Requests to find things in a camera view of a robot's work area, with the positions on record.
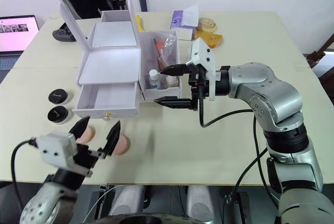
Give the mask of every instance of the white storage box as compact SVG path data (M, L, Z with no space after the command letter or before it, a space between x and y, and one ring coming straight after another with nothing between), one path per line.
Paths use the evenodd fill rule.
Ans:
M129 10L103 11L86 39L71 13L61 4L61 14L83 49L77 84L81 87L75 109L81 117L135 117L140 102L163 96L181 95L179 87L150 89L148 73L158 69L158 52L153 39L174 31L139 32L135 14ZM179 64L177 38L170 49L169 65Z

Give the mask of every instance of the laptop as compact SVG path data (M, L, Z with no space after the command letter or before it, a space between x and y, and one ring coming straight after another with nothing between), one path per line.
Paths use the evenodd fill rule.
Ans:
M0 17L0 83L38 30L34 15Z

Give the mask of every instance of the black lid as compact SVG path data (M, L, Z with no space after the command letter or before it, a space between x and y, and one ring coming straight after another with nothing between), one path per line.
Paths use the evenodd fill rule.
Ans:
M49 101L53 104L63 103L67 99L67 92L64 89L56 89L49 94Z
M62 105L58 105L51 109L47 114L47 119L53 123L59 123L66 119L68 110Z

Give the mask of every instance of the laptop screen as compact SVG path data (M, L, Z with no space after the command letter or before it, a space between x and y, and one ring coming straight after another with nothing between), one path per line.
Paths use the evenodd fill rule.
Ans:
M34 15L0 17L0 52L24 51L37 32Z

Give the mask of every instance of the laptop keyboard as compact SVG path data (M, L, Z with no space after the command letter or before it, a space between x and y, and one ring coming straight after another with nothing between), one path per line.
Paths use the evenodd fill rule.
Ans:
M11 70L19 57L0 57L0 70Z

